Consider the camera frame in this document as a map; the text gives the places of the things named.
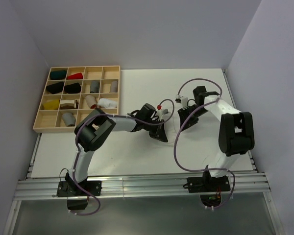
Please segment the grey sock with black stripes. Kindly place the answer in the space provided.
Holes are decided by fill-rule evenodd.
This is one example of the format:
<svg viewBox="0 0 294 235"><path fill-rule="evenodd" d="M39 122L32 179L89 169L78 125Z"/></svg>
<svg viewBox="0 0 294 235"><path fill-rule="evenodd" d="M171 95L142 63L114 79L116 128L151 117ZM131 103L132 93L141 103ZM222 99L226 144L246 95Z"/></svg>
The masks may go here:
<svg viewBox="0 0 294 235"><path fill-rule="evenodd" d="M62 115L62 120L66 127L75 126L76 119L70 112L66 112Z"/></svg>

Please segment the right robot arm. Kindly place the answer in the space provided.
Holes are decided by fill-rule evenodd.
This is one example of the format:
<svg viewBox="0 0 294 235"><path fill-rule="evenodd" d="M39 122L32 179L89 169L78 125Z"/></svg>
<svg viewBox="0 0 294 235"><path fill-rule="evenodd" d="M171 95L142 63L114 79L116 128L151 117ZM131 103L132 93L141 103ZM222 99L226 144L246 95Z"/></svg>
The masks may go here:
<svg viewBox="0 0 294 235"><path fill-rule="evenodd" d="M184 185L189 192L230 191L228 169L255 145L253 117L250 112L241 112L221 98L221 94L209 92L205 86L193 90L194 105L188 98L177 94L175 101L181 104L178 110L180 131L198 123L199 117L210 112L220 122L215 159L208 164L202 176L188 178Z"/></svg>

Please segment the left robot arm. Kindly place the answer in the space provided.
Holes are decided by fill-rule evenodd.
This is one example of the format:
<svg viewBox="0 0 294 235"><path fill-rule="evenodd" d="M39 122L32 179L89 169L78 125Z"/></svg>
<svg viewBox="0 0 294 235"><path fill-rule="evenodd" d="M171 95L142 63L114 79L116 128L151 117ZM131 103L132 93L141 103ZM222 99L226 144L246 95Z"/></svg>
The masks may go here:
<svg viewBox="0 0 294 235"><path fill-rule="evenodd" d="M111 132L134 133L145 130L151 138L168 142L164 123L165 121L156 115L156 109L148 103L126 116L110 115L99 108L94 109L74 131L77 154L66 178L66 181L71 178L68 190L73 195L84 193L92 156L102 147Z"/></svg>

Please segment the light grey rolled sock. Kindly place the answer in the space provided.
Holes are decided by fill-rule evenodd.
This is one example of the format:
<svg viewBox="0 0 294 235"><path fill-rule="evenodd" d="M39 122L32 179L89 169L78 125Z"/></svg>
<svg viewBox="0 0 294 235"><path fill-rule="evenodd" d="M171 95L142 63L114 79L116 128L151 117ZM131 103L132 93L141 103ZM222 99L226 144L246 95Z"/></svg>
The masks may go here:
<svg viewBox="0 0 294 235"><path fill-rule="evenodd" d="M117 93L118 92L118 81L111 82L110 86L110 93Z"/></svg>

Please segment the beige rolled sock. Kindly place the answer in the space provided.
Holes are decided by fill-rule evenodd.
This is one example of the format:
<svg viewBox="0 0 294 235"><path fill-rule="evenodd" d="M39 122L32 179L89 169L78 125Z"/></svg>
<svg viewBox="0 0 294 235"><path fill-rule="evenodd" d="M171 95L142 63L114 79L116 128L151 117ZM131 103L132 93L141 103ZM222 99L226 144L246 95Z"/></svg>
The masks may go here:
<svg viewBox="0 0 294 235"><path fill-rule="evenodd" d="M86 101L86 104L88 105L88 107L90 109L94 109L94 108L96 108L98 106L97 99L92 95L87 95L85 97L85 101Z"/></svg>

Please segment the white brown rolled sock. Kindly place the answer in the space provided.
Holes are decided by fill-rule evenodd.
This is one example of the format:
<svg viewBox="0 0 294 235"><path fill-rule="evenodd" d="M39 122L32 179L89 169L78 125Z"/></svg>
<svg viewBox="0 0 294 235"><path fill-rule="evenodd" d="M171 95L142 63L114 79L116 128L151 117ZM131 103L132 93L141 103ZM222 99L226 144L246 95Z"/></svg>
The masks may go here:
<svg viewBox="0 0 294 235"><path fill-rule="evenodd" d="M78 108L78 100L77 99L64 99L59 102L59 109L77 109Z"/></svg>

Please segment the black rolled sock right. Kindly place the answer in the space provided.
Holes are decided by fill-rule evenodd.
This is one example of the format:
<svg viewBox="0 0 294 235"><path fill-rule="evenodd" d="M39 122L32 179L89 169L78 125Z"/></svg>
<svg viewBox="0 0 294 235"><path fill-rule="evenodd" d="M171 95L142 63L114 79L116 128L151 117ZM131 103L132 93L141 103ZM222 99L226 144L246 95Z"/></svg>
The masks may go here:
<svg viewBox="0 0 294 235"><path fill-rule="evenodd" d="M66 94L78 94L81 91L81 85L79 83L72 83L64 86L64 93Z"/></svg>

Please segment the black rolled sock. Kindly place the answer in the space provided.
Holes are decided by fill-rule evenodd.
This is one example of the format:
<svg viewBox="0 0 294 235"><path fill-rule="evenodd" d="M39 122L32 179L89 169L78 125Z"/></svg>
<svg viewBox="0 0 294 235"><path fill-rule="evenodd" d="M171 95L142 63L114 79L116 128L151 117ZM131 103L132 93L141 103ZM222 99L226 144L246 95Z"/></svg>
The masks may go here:
<svg viewBox="0 0 294 235"><path fill-rule="evenodd" d="M81 91L81 85L79 83L72 83L64 86L64 93L66 94L78 94Z"/></svg>
<svg viewBox="0 0 294 235"><path fill-rule="evenodd" d="M64 82L58 82L46 86L46 91L50 94L61 93L64 87Z"/></svg>

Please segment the wooden compartment tray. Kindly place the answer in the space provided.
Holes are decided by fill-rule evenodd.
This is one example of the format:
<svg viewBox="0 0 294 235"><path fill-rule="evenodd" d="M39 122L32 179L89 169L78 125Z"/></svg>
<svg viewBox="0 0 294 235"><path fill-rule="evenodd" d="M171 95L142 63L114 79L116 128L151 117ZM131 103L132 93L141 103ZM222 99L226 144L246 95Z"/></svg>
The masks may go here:
<svg viewBox="0 0 294 235"><path fill-rule="evenodd" d="M75 73L83 73L82 80L50 80L49 74L51 71L56 70L66 70L66 78L69 75ZM90 93L90 85L94 80L100 82L99 93ZM118 92L110 93L111 82L118 81ZM81 85L81 91L78 94L66 94L64 93L64 87L61 93L50 94L46 91L46 86L58 82L64 82L65 85L72 83L79 83ZM85 97L87 95L92 95L97 99L97 102L101 98L107 98L114 100L118 103L117 108L114 109L105 109L100 106L97 106L103 109L104 112L109 114L117 114L120 110L120 84L121 84L121 68L120 66L79 66L79 67L52 67L49 70L47 81L44 87L43 95L39 104L39 109L35 118L33 125L33 130L37 133L46 133L46 132L72 132L74 128L85 118L88 114L91 113L93 109L90 109L86 104ZM44 110L43 104L50 100L59 99L77 99L78 108L77 109L66 109L61 110ZM76 122L75 126L66 127L62 115L66 112L70 112L74 115Z"/></svg>

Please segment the yellow rolled sock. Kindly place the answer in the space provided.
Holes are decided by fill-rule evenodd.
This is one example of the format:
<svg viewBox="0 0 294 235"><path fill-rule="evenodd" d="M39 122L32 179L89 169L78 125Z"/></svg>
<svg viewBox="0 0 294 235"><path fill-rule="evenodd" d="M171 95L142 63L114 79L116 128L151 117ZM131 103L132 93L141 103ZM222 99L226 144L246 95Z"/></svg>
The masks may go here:
<svg viewBox="0 0 294 235"><path fill-rule="evenodd" d="M43 104L44 110L58 110L60 104L59 99L50 100Z"/></svg>

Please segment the black rolled sock left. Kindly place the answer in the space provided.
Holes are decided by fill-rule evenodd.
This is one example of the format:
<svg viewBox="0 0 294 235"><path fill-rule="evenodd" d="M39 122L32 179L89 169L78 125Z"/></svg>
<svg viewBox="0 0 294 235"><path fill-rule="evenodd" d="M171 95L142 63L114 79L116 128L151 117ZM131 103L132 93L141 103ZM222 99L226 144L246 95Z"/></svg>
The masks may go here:
<svg viewBox="0 0 294 235"><path fill-rule="evenodd" d="M64 82L58 82L46 86L46 91L50 94L61 93L64 87Z"/></svg>

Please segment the dark green rolled sock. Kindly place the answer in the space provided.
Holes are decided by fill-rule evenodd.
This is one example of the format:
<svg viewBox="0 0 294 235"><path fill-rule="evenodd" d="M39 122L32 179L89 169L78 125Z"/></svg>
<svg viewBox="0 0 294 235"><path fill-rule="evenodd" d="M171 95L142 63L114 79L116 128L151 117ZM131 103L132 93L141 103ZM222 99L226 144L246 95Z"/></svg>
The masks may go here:
<svg viewBox="0 0 294 235"><path fill-rule="evenodd" d="M66 78L66 70L53 70L49 74L50 80L62 80Z"/></svg>

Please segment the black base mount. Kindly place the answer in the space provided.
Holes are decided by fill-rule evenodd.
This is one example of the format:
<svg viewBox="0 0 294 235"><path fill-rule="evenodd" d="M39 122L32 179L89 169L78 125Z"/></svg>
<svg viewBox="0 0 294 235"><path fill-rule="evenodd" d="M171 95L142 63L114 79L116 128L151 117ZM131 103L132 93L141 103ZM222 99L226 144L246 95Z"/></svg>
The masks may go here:
<svg viewBox="0 0 294 235"><path fill-rule="evenodd" d="M85 191L94 196L100 196L102 181L83 181L79 184ZM82 191L74 182L69 184L61 181L58 184L56 196L67 198L67 208L72 211L82 211L88 206L90 195Z"/></svg>
<svg viewBox="0 0 294 235"><path fill-rule="evenodd" d="M215 177L189 177L187 183L183 185L184 189L187 189L189 193L197 192L217 192L217 191L231 191L231 186L227 176L215 178Z"/></svg>

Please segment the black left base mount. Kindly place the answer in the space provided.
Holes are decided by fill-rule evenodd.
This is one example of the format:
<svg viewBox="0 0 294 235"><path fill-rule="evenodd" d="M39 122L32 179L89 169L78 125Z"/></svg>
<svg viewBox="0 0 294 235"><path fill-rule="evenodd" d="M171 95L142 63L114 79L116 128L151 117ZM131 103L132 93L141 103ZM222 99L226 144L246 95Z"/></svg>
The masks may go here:
<svg viewBox="0 0 294 235"><path fill-rule="evenodd" d="M102 181L83 181L79 184L85 191L94 196L100 196ZM74 182L69 184L61 181L58 184L56 196L67 198L67 208L72 211L82 211L88 206L90 195L82 191Z"/></svg>

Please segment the aluminium frame rail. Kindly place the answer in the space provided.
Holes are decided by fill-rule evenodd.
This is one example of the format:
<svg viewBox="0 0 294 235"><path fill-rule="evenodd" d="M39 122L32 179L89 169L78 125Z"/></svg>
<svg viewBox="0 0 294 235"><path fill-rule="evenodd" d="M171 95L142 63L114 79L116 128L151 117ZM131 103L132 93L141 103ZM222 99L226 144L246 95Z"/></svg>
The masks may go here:
<svg viewBox="0 0 294 235"><path fill-rule="evenodd" d="M98 198L127 198L153 196L190 195L182 186L188 177L200 174L180 173L162 175L89 177L90 181L101 181L102 189ZM235 173L235 180L229 177L230 185L235 182L234 193L270 192L268 180L264 173ZM59 180L27 179L19 181L14 193L15 201L58 199L56 196Z"/></svg>

